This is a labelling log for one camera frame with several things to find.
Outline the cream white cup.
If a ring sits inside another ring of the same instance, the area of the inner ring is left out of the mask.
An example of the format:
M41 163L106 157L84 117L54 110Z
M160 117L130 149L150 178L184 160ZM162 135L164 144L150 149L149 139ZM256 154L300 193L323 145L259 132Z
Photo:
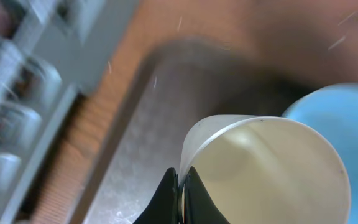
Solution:
M336 149L313 128L274 116L216 115L183 143L180 190L199 175L229 223L346 223L348 174Z

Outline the light blue bowl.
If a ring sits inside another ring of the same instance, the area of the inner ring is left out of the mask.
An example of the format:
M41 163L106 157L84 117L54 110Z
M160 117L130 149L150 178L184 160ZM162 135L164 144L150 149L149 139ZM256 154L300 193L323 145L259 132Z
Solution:
M324 136L337 150L350 180L349 223L358 223L358 84L326 86L292 104L284 117Z

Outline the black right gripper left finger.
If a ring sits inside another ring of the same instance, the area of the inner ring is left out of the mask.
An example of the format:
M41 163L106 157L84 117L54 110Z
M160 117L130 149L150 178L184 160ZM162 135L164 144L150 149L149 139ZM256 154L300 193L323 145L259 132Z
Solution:
M151 201L134 224L179 224L178 175L168 168Z

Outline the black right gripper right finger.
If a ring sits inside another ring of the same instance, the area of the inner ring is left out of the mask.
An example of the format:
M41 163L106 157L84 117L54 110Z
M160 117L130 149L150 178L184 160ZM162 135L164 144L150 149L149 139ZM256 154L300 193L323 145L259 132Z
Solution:
M201 177L190 167L184 182L184 224L229 224L209 196Z

